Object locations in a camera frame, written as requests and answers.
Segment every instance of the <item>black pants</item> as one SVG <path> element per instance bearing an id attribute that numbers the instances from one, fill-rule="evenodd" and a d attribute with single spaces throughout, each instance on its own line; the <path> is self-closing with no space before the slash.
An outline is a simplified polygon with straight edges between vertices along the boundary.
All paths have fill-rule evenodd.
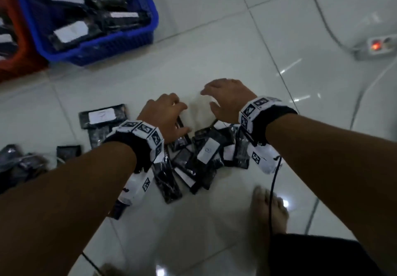
<path id="1" fill-rule="evenodd" d="M 383 275 L 358 242 L 311 235 L 275 235 L 269 266 L 271 276 Z"/>

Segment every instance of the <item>foot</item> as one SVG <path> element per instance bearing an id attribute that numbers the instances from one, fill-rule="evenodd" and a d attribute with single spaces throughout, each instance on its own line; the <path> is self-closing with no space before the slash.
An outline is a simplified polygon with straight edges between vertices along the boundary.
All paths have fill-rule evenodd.
<path id="1" fill-rule="evenodd" d="M 255 187 L 251 201 L 251 245 L 258 259 L 267 258 L 269 233 L 270 190 Z M 271 201 L 271 227 L 273 235 L 286 233 L 289 214 L 282 198 L 273 193 Z"/>

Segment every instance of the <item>wristband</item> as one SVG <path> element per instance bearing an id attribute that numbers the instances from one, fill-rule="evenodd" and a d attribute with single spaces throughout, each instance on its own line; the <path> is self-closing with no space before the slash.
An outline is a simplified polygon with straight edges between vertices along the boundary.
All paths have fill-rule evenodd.
<path id="1" fill-rule="evenodd" d="M 248 140 L 256 147 L 258 143 L 268 143 L 265 135 L 267 125 L 289 113 L 297 114 L 278 98 L 260 96 L 241 109 L 239 122 Z"/>
<path id="2" fill-rule="evenodd" d="M 103 143 L 111 141 L 124 143 L 134 151 L 134 173 L 140 173 L 142 168 L 147 172 L 158 156 L 164 157 L 164 139 L 159 128 L 140 120 L 126 120 L 118 128 L 113 128 Z"/>

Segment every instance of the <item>plastic bin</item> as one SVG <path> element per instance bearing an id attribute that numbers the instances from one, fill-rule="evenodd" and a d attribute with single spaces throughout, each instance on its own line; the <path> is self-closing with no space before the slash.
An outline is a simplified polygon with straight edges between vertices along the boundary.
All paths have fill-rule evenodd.
<path id="1" fill-rule="evenodd" d="M 8 14 L 14 25 L 19 47 L 14 56 L 0 61 L 0 82 L 37 72 L 47 67 L 47 60 L 41 57 L 35 49 L 33 39 L 19 9 L 18 1 L 0 0 L 0 8 Z"/>
<path id="2" fill-rule="evenodd" d="M 158 25 L 158 13 L 153 0 L 133 0 L 130 10 L 143 9 L 149 13 L 151 23 L 139 29 L 120 31 L 81 43 L 77 48 L 57 52 L 48 40 L 48 35 L 59 28 L 54 23 L 62 10 L 47 6 L 37 0 L 19 0 L 38 52 L 49 61 L 68 61 L 85 66 L 125 51 L 153 43 L 153 32 Z"/>

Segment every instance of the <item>white tile floor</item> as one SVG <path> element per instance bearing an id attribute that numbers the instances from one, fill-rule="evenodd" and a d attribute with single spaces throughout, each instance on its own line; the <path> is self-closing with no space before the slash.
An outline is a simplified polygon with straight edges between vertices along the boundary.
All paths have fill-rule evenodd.
<path id="1" fill-rule="evenodd" d="M 354 45 L 392 33 L 397 0 L 319 0 L 336 35 Z M 336 46 L 313 0 L 155 0 L 156 43 L 79 68 L 53 64 L 46 72 L 0 86 L 0 145 L 54 154 L 57 145 L 89 149 L 78 113 L 125 103 L 134 118 L 147 99 L 176 92 L 189 105 L 186 125 L 213 120 L 200 88 L 215 78 L 240 79 L 254 92 L 284 99 L 302 115 L 348 128 L 360 91 L 392 59 L 358 62 Z M 355 130 L 397 141 L 397 67 L 367 94 Z M 166 205 L 151 186 L 138 208 L 106 219 L 85 252 L 97 265 L 112 263 L 131 275 L 254 275 L 246 245 L 246 214 L 256 184 L 271 177 L 255 166 L 224 169 L 209 191 Z M 275 192 L 289 201 L 288 231 L 305 233 L 316 197 L 295 173 L 280 170 Z M 321 202 L 310 234 L 354 238 Z M 70 275 L 92 275 L 79 258 Z"/>

